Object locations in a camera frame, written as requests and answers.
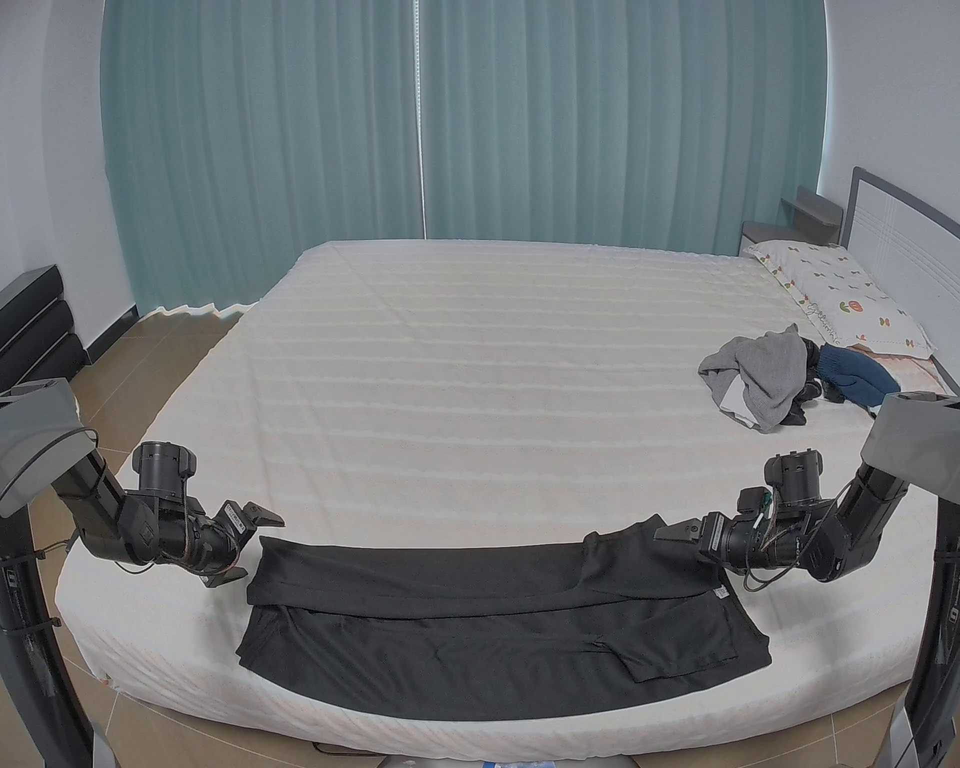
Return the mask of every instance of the black baseboard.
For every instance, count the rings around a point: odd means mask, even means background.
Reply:
[[[101,355],[110,349],[113,344],[123,336],[127,331],[133,328],[133,325],[140,319],[136,307],[132,306],[121,315],[113,325],[98,336],[94,342],[86,348],[86,364],[92,366]]]

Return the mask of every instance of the pile of clothes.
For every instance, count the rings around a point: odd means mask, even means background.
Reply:
[[[704,358],[698,373],[721,411],[761,432],[806,424],[805,402],[849,400],[876,415],[900,385],[876,360],[855,349],[816,343],[796,325],[759,338],[737,336]]]

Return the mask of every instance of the gray cloth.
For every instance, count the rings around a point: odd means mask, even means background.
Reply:
[[[736,336],[704,358],[697,371],[719,407],[740,374],[744,402],[761,432],[777,426],[806,382],[806,345],[796,325],[782,333],[767,331],[756,339]]]

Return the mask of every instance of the mattress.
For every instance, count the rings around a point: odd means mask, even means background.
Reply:
[[[818,400],[761,435],[696,370],[734,335],[804,313],[753,259],[539,243],[329,243],[201,362],[146,438],[197,454],[189,492],[281,514],[271,536],[370,547],[580,540],[718,509],[778,452],[818,448],[824,495],[859,465],[865,412]],[[120,473],[136,487],[129,466]],[[422,757],[532,760],[731,741],[906,680],[924,624],[935,499],[912,489],[874,561],[737,591],[773,663],[636,708],[513,722],[399,720],[301,697],[243,669],[247,582],[140,576],[74,547],[57,605],[91,670],[189,714]],[[256,570],[254,539],[240,564]]]

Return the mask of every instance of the floral pillowcase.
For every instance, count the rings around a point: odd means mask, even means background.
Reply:
[[[935,347],[924,330],[887,296],[845,248],[771,240],[748,252],[837,347],[926,359]]]

